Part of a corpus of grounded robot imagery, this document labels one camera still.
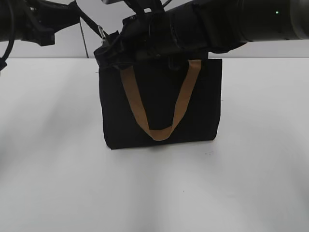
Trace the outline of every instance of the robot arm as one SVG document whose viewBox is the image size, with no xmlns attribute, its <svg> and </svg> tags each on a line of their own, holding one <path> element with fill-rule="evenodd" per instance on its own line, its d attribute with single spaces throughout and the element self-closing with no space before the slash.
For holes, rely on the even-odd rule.
<svg viewBox="0 0 309 232">
<path fill-rule="evenodd" d="M 55 33 L 79 23 L 80 16 L 69 6 L 45 0 L 0 0 L 0 42 L 9 41 L 8 49 L 0 58 L 0 70 L 14 40 L 55 44 Z"/>
<path fill-rule="evenodd" d="M 121 69 L 159 57 L 169 57 L 172 68 L 178 58 L 205 58 L 209 52 L 225 53 L 248 42 L 309 39 L 309 0 L 192 0 L 169 11 L 160 0 L 124 2 L 136 14 L 123 20 L 120 33 L 99 33 L 94 22 L 88 23 L 104 39 L 95 51 L 102 68 Z M 0 0 L 0 21 L 5 22 L 0 24 L 0 42 L 12 41 L 14 35 L 41 46 L 52 45 L 57 31 L 79 22 L 83 13 L 74 6 Z"/>
</svg>

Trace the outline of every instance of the bag handle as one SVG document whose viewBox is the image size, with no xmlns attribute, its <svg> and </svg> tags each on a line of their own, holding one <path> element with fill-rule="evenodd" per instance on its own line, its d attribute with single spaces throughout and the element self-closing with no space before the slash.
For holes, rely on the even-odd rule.
<svg viewBox="0 0 309 232">
<path fill-rule="evenodd" d="M 138 125 L 155 141 L 163 141 L 168 139 L 176 129 L 182 118 L 184 117 L 194 86 L 197 82 L 198 75 L 202 68 L 201 60 L 190 60 L 189 69 L 175 105 L 173 124 L 163 130 L 149 129 L 148 119 L 145 108 L 141 101 L 140 91 L 136 82 L 134 67 L 131 66 L 120 71 L 123 87 L 126 92 L 126 97 L 130 103 L 132 113 Z"/>
</svg>

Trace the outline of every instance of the black cable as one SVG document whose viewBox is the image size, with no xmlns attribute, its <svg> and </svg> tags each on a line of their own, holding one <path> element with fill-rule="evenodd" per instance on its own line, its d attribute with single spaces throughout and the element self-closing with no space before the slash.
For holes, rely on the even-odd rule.
<svg viewBox="0 0 309 232">
<path fill-rule="evenodd" d="M 163 4 L 163 7 L 166 7 L 167 5 L 169 5 L 171 1 L 173 1 L 173 0 L 167 0 L 167 1 Z"/>
<path fill-rule="evenodd" d="M 10 34 L 10 39 L 9 39 L 9 44 L 4 52 L 3 57 L 1 58 L 3 62 L 7 60 L 9 57 L 13 46 L 15 42 L 15 36 L 16 36 L 16 28 L 15 28 L 15 14 L 14 14 L 14 9 L 11 3 L 11 0 L 5 0 L 7 6 L 9 7 L 10 14 L 11 14 L 11 34 Z"/>
<path fill-rule="evenodd" d="M 89 59 L 88 49 L 87 49 L 87 45 L 86 45 L 86 40 L 85 40 L 85 35 L 84 35 L 84 30 L 83 30 L 83 26 L 82 26 L 81 20 L 79 20 L 79 27 L 81 28 L 81 33 L 82 33 L 82 37 L 83 37 L 83 42 L 84 42 L 86 56 L 87 56 L 87 59 Z"/>
</svg>

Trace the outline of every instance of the gray wall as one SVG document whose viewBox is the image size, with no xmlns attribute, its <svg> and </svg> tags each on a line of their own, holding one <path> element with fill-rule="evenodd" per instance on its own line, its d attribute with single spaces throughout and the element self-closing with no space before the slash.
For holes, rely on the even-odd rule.
<svg viewBox="0 0 309 232">
<path fill-rule="evenodd" d="M 69 3 L 71 0 L 53 0 Z M 173 0 L 175 7 L 188 0 Z M 132 11 L 123 2 L 105 5 L 100 0 L 77 0 L 80 7 L 108 32 L 121 30 L 122 19 L 132 15 Z M 100 46 L 100 38 L 83 24 L 89 54 Z M 0 43 L 0 52 L 7 43 Z M 223 55 L 211 55 L 223 58 L 309 58 L 309 41 L 252 43 Z M 39 47 L 27 42 L 16 42 L 12 58 L 85 58 L 84 44 L 78 25 L 65 29 L 56 35 L 56 45 Z"/>
</svg>

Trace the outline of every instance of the white table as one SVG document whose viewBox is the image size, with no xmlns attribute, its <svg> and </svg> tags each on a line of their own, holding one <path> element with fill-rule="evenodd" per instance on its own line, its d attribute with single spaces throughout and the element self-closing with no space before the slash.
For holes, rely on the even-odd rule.
<svg viewBox="0 0 309 232">
<path fill-rule="evenodd" d="M 116 151 L 95 60 L 8 65 L 0 232 L 308 232 L 309 59 L 226 59 L 214 142 Z"/>
</svg>

